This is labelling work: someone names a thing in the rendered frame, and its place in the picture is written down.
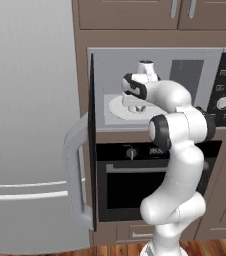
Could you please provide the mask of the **grey fridge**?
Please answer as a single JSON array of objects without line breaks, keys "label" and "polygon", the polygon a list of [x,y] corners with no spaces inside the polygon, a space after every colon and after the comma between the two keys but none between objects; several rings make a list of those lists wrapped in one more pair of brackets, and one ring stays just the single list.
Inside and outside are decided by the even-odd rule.
[{"label": "grey fridge", "polygon": [[[80,117],[71,0],[0,0],[0,185],[66,181],[64,137]],[[0,195],[67,191],[0,188]],[[0,253],[85,248],[68,197],[0,201]]]}]

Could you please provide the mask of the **white microwave turntable plate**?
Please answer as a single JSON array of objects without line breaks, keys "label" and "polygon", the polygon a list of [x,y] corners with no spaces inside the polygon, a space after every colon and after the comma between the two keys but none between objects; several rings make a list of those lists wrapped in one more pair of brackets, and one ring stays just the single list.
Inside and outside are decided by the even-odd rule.
[{"label": "white microwave turntable plate", "polygon": [[131,112],[127,106],[122,104],[122,99],[122,96],[117,96],[108,105],[109,111],[119,119],[148,120],[155,115],[165,114],[165,111],[154,105],[146,106],[142,112]]}]

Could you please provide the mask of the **brown drawer front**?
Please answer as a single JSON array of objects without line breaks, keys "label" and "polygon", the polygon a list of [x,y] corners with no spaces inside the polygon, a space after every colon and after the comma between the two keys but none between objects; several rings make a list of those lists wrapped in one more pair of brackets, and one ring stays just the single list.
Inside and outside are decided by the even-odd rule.
[{"label": "brown drawer front", "polygon": [[149,239],[134,239],[131,238],[131,233],[154,233],[154,226],[147,225],[143,222],[119,222],[116,228],[116,238],[118,242],[128,241],[145,241]]}]

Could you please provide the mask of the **narrow brown cupboard door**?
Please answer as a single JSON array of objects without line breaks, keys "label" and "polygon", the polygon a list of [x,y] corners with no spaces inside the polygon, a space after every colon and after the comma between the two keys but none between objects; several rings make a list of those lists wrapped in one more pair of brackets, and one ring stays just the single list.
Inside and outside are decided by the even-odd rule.
[{"label": "narrow brown cupboard door", "polygon": [[226,31],[226,0],[197,0],[195,15],[189,19],[190,0],[182,0],[180,30]]}]

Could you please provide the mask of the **black microwave door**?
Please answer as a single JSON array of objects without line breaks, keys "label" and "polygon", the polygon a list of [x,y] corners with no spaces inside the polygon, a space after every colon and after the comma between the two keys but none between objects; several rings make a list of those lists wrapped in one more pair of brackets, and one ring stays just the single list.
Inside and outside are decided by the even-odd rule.
[{"label": "black microwave door", "polygon": [[97,231],[96,220],[96,116],[95,116],[95,82],[94,82],[94,54],[90,56],[90,78],[89,78],[89,109],[88,109],[88,139],[91,176],[91,196],[93,231]]}]

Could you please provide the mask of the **grey microwave oven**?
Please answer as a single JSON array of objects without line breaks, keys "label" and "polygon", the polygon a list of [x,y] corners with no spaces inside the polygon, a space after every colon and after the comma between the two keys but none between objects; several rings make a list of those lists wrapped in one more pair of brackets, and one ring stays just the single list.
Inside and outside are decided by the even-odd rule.
[{"label": "grey microwave oven", "polygon": [[89,48],[94,54],[94,90],[96,130],[99,132],[145,131],[148,120],[122,120],[113,115],[109,102],[122,96],[121,80],[127,73],[138,71],[138,62],[150,60],[163,80],[183,85],[191,94],[192,104],[214,118],[226,129],[226,109],[219,110],[217,101],[226,97],[226,47],[169,48]]}]

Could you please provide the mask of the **grey oven knob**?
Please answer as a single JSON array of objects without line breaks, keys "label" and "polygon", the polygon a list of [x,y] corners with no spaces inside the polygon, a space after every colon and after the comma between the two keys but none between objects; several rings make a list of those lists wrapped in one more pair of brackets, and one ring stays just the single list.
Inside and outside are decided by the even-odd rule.
[{"label": "grey oven knob", "polygon": [[137,151],[134,148],[130,148],[126,151],[126,156],[133,160],[137,155]]}]

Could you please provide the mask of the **black built-in oven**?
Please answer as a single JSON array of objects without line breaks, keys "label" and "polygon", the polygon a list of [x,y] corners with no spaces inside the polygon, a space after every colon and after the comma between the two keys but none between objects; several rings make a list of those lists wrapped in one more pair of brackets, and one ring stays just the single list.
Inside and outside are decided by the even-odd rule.
[{"label": "black built-in oven", "polygon": [[[131,160],[126,151],[134,148]],[[166,167],[169,152],[163,152],[153,143],[101,143],[96,145],[98,216],[100,222],[141,220],[141,201],[162,184],[165,172],[107,173],[107,164],[124,166]]]}]

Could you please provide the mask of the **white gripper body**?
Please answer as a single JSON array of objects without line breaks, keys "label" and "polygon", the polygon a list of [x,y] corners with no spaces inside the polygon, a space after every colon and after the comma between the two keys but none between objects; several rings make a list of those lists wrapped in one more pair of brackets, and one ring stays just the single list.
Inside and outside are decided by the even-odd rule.
[{"label": "white gripper body", "polygon": [[122,104],[125,107],[131,107],[131,106],[146,106],[147,102],[139,99],[133,95],[127,95],[127,94],[123,94],[122,95]]}]

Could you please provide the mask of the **white microwave knob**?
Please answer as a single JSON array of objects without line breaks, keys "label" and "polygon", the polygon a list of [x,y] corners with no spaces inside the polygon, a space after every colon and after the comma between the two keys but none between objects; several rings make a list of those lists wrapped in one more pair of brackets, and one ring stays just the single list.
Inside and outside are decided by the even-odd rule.
[{"label": "white microwave knob", "polygon": [[217,108],[219,110],[225,110],[226,109],[226,97],[222,97],[217,101],[216,104]]}]

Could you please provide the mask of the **wide brown cupboard door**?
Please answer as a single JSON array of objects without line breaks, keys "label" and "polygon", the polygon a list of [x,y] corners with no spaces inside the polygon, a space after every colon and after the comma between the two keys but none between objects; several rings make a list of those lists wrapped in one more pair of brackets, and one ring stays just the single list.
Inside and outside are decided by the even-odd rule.
[{"label": "wide brown cupboard door", "polygon": [[79,24],[85,30],[176,29],[170,18],[171,0],[78,0]]}]

